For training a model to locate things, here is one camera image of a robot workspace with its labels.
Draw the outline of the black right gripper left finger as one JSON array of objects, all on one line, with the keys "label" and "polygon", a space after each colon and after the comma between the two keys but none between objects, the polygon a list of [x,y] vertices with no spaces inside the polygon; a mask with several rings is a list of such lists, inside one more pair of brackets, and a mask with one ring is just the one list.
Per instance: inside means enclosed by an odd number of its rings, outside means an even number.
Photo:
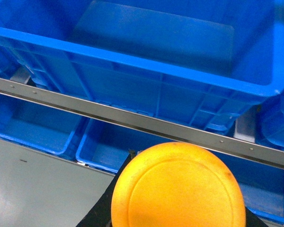
[{"label": "black right gripper left finger", "polygon": [[121,165],[120,169],[114,176],[105,192],[96,202],[96,204],[91,208],[91,210],[85,215],[85,217],[77,224],[77,227],[112,227],[111,202],[113,191],[122,171],[134,158],[135,151],[129,150],[127,158]]}]

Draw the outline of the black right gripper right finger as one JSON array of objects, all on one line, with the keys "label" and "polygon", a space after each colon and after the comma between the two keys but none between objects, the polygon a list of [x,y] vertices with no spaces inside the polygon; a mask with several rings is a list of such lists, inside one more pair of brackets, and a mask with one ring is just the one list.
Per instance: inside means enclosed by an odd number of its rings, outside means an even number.
[{"label": "black right gripper right finger", "polygon": [[268,227],[260,218],[253,214],[247,207],[246,211],[246,227]]}]

